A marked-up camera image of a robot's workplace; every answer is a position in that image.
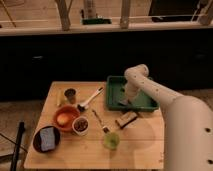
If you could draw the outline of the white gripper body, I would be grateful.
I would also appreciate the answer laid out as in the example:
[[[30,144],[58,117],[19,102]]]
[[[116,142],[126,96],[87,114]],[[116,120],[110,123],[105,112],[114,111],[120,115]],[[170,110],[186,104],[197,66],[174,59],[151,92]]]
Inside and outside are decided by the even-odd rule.
[[[138,95],[139,88],[130,82],[127,82],[124,88],[125,88],[125,98],[129,101],[133,101]]]

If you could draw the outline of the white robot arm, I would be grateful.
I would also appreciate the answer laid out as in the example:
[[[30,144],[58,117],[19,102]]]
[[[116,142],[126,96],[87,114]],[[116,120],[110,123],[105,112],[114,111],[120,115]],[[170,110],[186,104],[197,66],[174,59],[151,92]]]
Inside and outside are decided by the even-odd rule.
[[[164,171],[213,171],[213,111],[199,98],[183,95],[148,78],[140,64],[125,70],[125,98],[142,90],[163,109]]]

